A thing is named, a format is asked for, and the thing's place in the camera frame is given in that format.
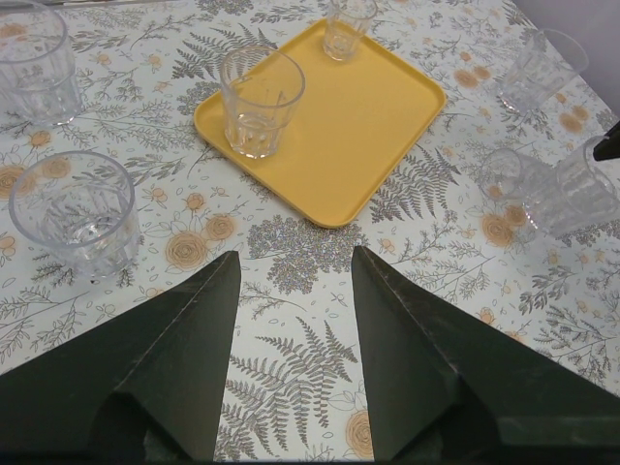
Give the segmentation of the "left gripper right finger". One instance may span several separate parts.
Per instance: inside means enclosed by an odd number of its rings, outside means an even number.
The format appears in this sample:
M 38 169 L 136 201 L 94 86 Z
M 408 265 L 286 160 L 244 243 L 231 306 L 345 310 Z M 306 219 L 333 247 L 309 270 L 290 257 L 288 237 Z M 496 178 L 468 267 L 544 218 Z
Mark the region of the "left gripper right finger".
M 615 464 L 619 400 L 410 282 L 352 258 L 374 456 L 395 464 Z

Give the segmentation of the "small clear glass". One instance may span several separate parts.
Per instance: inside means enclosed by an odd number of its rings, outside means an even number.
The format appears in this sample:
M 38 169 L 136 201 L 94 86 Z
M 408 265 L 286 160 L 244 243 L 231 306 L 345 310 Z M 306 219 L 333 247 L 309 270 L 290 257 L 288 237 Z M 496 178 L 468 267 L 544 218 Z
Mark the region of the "small clear glass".
M 336 61 L 351 59 L 377 13 L 375 0 L 330 0 L 326 15 L 324 52 Z

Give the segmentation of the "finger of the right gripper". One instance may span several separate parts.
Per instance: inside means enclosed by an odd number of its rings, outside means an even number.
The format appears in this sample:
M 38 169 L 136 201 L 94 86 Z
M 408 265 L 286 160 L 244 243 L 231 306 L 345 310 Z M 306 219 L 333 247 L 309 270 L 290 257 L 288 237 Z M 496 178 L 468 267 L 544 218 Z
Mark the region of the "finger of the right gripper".
M 604 139 L 593 149 L 593 158 L 596 161 L 615 160 L 620 158 L 620 123 L 609 129 Z

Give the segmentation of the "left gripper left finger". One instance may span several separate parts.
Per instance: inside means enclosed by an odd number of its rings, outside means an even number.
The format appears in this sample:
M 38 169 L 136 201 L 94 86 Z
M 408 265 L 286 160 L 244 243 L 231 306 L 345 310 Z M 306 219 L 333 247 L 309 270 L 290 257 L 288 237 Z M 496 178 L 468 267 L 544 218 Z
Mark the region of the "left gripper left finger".
M 181 284 L 1 378 L 5 464 L 140 464 L 214 456 L 240 263 Z

